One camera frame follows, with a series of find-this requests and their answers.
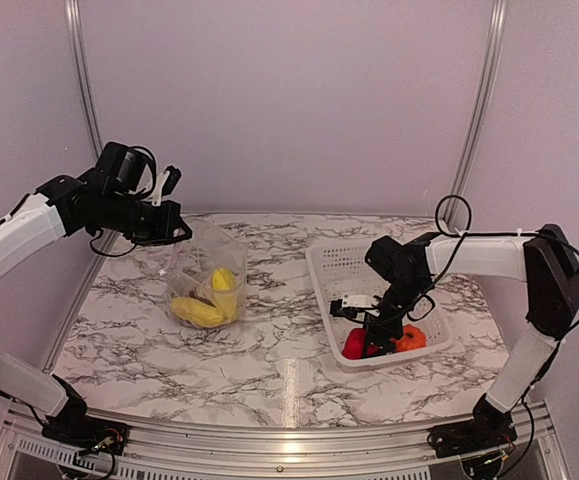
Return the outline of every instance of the yellow banana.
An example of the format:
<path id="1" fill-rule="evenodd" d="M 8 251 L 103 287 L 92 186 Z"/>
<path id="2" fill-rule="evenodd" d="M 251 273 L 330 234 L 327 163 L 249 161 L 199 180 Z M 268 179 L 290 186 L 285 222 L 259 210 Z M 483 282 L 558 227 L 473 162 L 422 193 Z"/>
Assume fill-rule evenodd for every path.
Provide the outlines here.
<path id="1" fill-rule="evenodd" d="M 216 307 L 190 297 L 175 297 L 171 301 L 171 311 L 183 320 L 203 328 L 218 327 L 229 321 Z"/>
<path id="2" fill-rule="evenodd" d="M 238 295 L 235 291 L 231 293 L 220 292 L 229 292 L 235 288 L 236 277 L 228 268 L 216 268 L 211 273 L 211 289 L 214 291 L 212 301 L 228 322 L 236 319 Z"/>

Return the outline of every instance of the mesh basket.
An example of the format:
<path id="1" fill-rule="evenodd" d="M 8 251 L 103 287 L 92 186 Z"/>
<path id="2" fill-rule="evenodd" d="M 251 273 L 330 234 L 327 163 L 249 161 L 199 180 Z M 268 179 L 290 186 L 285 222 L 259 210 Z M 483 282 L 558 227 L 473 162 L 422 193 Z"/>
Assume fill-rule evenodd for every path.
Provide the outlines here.
<path id="1" fill-rule="evenodd" d="M 336 361 L 348 368 L 380 367 L 400 363 L 437 352 L 451 345 L 453 335 L 440 304 L 425 318 L 415 322 L 427 337 L 427 346 L 408 352 L 392 353 L 373 358 L 349 360 L 342 356 L 342 349 L 349 332 L 358 325 L 344 318 L 332 317 L 329 306 L 332 300 L 343 295 L 382 296 L 389 284 L 365 263 L 365 253 L 371 240 L 347 240 L 319 243 L 307 249 L 307 264 L 318 299 L 318 307 L 325 324 L 329 344 Z M 429 303 L 419 302 L 412 316 L 421 316 L 429 309 Z"/>

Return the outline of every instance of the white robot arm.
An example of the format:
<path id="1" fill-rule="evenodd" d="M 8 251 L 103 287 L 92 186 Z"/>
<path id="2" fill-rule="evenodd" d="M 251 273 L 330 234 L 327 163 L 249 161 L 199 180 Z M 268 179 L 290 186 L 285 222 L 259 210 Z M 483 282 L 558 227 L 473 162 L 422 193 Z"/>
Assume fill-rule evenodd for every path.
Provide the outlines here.
<path id="1" fill-rule="evenodd" d="M 145 167 L 152 187 L 136 192 Z M 156 175 L 155 159 L 142 147 L 108 143 L 96 166 L 79 178 L 56 177 L 27 195 L 0 219 L 0 278 L 24 259 L 65 236 L 85 228 L 94 235 L 107 228 L 135 245 L 166 245 L 191 238 L 180 217 L 180 205 L 162 201 L 180 179 L 168 167 Z M 113 428 L 126 426 L 86 416 L 84 400 L 63 380 L 0 352 L 0 394 L 47 417 L 43 435 L 93 448 Z M 114 453 L 122 444 L 113 445 Z"/>
<path id="2" fill-rule="evenodd" d="M 439 457 L 517 438 L 510 411 L 549 368 L 579 309 L 579 264 L 560 227 L 545 225 L 516 236 L 472 235 L 427 233 L 404 245 L 382 237 L 373 242 L 365 261 L 390 283 L 389 289 L 380 298 L 353 295 L 331 305 L 333 315 L 365 315 L 363 353 L 380 355 L 393 351 L 390 339 L 394 332 L 402 336 L 404 317 L 444 275 L 498 276 L 527 284 L 527 326 L 475 406 L 474 420 L 431 429 L 429 443 Z"/>

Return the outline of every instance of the tabletop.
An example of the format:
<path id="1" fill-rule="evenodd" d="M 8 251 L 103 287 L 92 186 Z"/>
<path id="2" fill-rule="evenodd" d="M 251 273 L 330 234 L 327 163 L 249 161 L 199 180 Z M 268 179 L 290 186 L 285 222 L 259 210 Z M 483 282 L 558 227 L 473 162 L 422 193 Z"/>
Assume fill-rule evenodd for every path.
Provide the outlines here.
<path id="1" fill-rule="evenodd" d="M 246 241 L 246 318 L 212 330 L 170 319 L 159 272 L 171 247 L 107 259 L 54 373 L 90 407 L 192 423 L 270 427 L 380 425 L 468 413 L 508 352 L 469 277 L 441 281 L 453 344 L 402 364 L 349 372 L 336 363 L 305 251 L 319 240 L 400 242 L 434 230 L 427 218 L 208 214 Z M 114 251 L 126 248 L 119 239 Z"/>

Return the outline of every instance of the transparent box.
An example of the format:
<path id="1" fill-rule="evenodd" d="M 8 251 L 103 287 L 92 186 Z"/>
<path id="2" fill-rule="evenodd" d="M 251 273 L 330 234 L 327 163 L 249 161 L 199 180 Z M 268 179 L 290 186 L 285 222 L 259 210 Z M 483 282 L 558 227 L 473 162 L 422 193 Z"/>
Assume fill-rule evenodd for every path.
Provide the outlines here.
<path id="1" fill-rule="evenodd" d="M 243 319 L 247 244 L 206 220 L 186 221 L 193 237 L 176 245 L 165 274 L 170 318 L 198 328 Z"/>

